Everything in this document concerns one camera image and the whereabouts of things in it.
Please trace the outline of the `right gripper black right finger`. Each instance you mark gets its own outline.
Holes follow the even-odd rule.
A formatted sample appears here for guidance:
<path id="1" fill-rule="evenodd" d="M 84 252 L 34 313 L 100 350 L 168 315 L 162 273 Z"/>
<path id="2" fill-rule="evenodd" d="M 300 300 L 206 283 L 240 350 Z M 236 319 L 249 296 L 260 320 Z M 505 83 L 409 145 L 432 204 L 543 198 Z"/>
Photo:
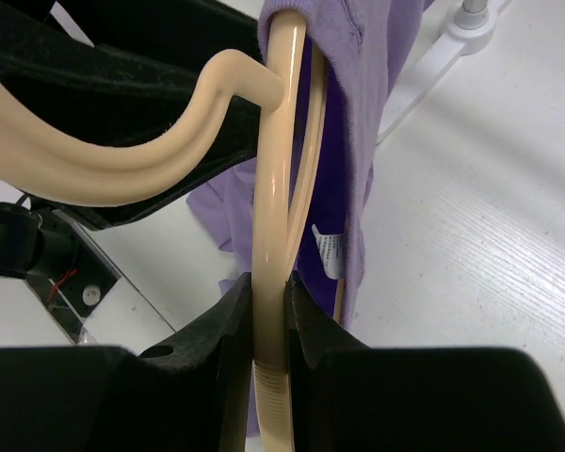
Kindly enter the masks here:
<path id="1" fill-rule="evenodd" d="M 372 348 L 284 292 L 298 451 L 565 451 L 565 420 L 535 361 L 506 347 Z"/>

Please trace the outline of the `wooden clothes hanger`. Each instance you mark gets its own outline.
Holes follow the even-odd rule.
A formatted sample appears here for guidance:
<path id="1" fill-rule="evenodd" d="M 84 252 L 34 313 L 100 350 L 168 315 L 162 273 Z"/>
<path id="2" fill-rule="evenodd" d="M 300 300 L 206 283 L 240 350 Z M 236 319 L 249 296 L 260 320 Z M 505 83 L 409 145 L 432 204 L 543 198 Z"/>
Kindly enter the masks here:
<path id="1" fill-rule="evenodd" d="M 303 150 L 292 147 L 305 18 L 293 9 L 271 20 L 266 62 L 227 49 L 203 67 L 189 104 L 171 128 L 131 148 L 70 137 L 36 117 L 0 83 L 0 180 L 44 199 L 111 207 L 174 186 L 203 159 L 234 96 L 261 109 L 252 227 L 252 329 L 257 411 L 265 450 L 294 449 L 283 293 L 315 186 L 326 116 L 328 67 L 312 52 Z"/>

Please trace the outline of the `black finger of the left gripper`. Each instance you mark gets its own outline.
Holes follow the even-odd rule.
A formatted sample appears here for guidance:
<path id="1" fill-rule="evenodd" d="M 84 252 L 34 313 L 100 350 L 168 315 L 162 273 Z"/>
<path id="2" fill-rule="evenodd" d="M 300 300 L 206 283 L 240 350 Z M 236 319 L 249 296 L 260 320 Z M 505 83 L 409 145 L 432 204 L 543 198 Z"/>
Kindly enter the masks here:
<path id="1" fill-rule="evenodd" d="M 102 146 L 162 135 L 219 51 L 258 58 L 257 23 L 217 1 L 66 1 L 70 37 L 48 1 L 0 1 L 0 82 L 36 116 Z"/>

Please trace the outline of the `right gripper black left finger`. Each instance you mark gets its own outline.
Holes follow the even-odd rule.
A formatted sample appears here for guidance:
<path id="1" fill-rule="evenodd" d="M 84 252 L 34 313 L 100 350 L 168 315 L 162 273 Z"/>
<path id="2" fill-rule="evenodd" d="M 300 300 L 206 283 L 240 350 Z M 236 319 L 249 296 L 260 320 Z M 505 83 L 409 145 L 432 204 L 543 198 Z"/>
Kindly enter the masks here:
<path id="1" fill-rule="evenodd" d="M 249 274 L 135 355 L 0 348 L 0 451 L 241 451 L 252 355 Z"/>

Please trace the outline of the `purple t shirt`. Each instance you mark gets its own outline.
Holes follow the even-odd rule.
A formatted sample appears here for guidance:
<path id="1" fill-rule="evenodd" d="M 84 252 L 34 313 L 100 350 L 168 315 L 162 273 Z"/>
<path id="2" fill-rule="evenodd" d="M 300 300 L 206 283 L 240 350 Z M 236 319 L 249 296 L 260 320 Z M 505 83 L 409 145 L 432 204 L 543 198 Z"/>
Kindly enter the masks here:
<path id="1" fill-rule="evenodd" d="M 379 125 L 397 78 L 434 1 L 265 1 L 258 20 L 260 49 L 276 12 L 294 9 L 307 38 L 327 58 L 329 85 L 315 188 L 296 269 L 317 305 L 333 316 L 336 277 L 326 275 L 315 238 L 343 237 L 345 280 L 341 324 L 347 327 L 365 270 L 361 219 L 373 178 Z M 187 205 L 239 273 L 252 271 L 251 228 L 255 158 L 194 189 Z"/>

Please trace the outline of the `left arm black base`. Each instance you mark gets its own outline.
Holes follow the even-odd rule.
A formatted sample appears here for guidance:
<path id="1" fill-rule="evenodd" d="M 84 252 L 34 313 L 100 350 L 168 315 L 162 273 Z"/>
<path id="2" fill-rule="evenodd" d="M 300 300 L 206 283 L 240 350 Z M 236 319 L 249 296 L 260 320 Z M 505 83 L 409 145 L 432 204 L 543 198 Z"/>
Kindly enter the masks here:
<path id="1" fill-rule="evenodd" d="M 139 354 L 174 332 L 81 226 L 48 208 L 0 202 L 0 277 L 24 281 L 77 345 Z"/>

